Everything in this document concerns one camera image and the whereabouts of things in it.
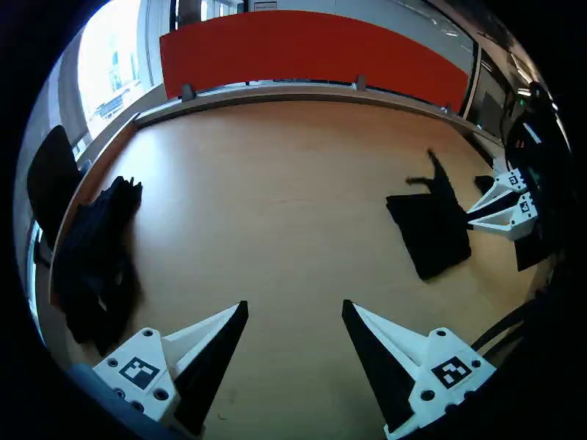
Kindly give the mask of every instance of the black chair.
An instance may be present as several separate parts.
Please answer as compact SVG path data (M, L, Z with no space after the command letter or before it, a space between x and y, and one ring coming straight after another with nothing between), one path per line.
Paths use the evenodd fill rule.
M91 162L86 161L78 169L68 135L62 125L49 132L32 160L26 176L26 190L33 216L51 249L55 245L59 226L73 193L90 165ZM48 266L49 263L40 257L37 241L34 255L35 262L39 260Z

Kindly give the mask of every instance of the crumpled black cloth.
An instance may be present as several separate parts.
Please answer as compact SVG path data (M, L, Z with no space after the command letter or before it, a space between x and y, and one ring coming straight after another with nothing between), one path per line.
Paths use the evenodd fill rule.
M467 214L460 207L445 170L429 150L434 178L407 178L410 185L426 185L430 194L387 197L387 209L416 268L426 281L471 256Z
M139 206L142 184L117 177L91 204L80 205L55 257L54 290L77 343L101 355L122 335L136 277L122 234Z

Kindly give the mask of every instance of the red panel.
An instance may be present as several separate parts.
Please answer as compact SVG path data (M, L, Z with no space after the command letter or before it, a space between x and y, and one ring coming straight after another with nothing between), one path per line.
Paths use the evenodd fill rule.
M328 79L461 108L467 74L427 47L385 28L318 12L263 11L215 18L161 37L168 97L261 79Z

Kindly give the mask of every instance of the black garment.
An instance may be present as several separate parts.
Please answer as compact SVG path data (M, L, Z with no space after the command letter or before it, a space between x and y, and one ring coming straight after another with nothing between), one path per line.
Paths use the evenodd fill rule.
M54 289L73 337L93 340L102 355L120 338L131 311L134 268L121 238L141 193L140 183L117 177L78 208L54 261Z
M434 178L408 178L410 185L422 183L430 194L389 196L387 209L422 280L441 274L471 255L467 214L459 206L445 170L432 151Z

